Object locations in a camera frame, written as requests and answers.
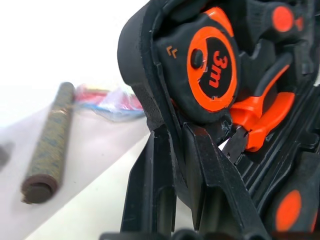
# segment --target white background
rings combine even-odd
[[[61,82],[115,88],[122,27],[148,0],[0,0],[0,128],[44,108]]]

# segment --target rolled paper tube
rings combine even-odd
[[[74,93],[74,86],[64,82],[52,103],[21,186],[23,202],[27,204],[49,200],[61,185]]]

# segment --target tape measure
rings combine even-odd
[[[219,7],[201,13],[156,40],[169,95],[190,120],[206,124],[231,107],[239,86],[239,53]]]

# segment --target sanding roll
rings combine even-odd
[[[74,95],[70,82],[60,85],[21,186],[27,204],[49,200],[61,185]]]

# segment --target orange pliers handle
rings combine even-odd
[[[279,92],[272,106],[263,113],[267,93],[289,68],[292,60],[290,53],[282,54],[266,71],[253,96],[236,102],[230,109],[233,124],[242,126],[248,131],[245,147],[247,151],[256,152],[262,147],[266,136],[281,123],[294,103],[295,94],[293,92]]]

